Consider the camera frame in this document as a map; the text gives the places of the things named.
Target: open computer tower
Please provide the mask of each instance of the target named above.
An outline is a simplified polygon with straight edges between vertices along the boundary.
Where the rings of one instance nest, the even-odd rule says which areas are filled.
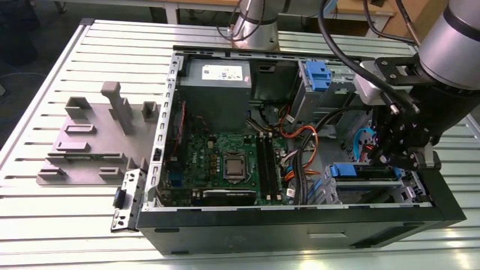
[[[361,105],[355,74],[333,56],[173,51],[149,167],[125,174],[112,232],[140,231],[163,254],[356,249],[465,219],[439,171],[369,166],[368,110],[317,132],[308,196],[295,203],[299,138],[279,127],[291,134]]]

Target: aluminum table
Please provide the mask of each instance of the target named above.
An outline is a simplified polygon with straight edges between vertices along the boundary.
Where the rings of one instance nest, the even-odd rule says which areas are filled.
[[[412,55],[407,45],[336,37],[349,55]],[[69,97],[105,103],[103,81],[131,104],[163,103],[175,44],[228,47],[215,28],[95,21],[80,25],[0,152],[0,265],[135,269],[479,269],[480,130],[467,117],[436,150],[468,220],[380,249],[163,256],[140,233],[111,234],[115,186],[39,187],[35,178],[65,120]],[[329,53],[317,34],[280,32],[280,49]]]

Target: screw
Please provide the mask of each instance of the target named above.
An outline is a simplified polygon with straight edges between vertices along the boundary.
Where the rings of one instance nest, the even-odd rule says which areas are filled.
[[[391,109],[391,111],[392,111],[392,114],[395,114],[395,115],[399,115],[399,114],[400,114],[400,110],[399,110],[399,108],[396,107],[395,104],[392,104],[392,105],[389,106],[389,109]]]
[[[385,158],[385,156],[380,156],[380,162],[384,163],[384,164],[387,164],[387,158]]]

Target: cpu socket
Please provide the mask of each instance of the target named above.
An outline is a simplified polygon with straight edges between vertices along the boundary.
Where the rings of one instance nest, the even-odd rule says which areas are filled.
[[[224,180],[237,184],[247,179],[245,154],[228,152],[224,155]]]

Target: power supply label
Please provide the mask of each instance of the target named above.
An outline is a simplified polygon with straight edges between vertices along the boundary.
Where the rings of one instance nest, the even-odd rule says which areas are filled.
[[[203,80],[243,80],[241,66],[205,65],[201,68]]]

